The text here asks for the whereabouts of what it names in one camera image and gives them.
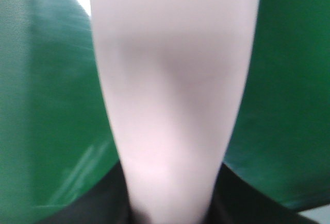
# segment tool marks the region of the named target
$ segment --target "green fabric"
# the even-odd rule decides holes
[[[330,200],[330,0],[261,0],[226,163],[292,209]],[[0,223],[40,219],[118,156],[76,0],[0,0]]]
[[[330,202],[330,0],[261,0],[225,162],[285,206]]]

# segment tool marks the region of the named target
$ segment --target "leg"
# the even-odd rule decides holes
[[[137,222],[202,223],[239,108],[258,0],[91,4],[104,99]]]

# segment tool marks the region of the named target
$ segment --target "pale leg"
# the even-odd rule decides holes
[[[258,0],[91,0],[98,71],[142,224],[197,224],[235,123]]]

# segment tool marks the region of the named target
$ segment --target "black fabric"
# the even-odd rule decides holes
[[[316,224],[267,198],[222,165],[208,224]],[[120,163],[91,190],[37,224],[132,224]]]

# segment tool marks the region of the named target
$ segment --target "white tights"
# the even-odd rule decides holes
[[[103,96],[140,224],[201,224],[235,123],[258,0],[91,0]]]

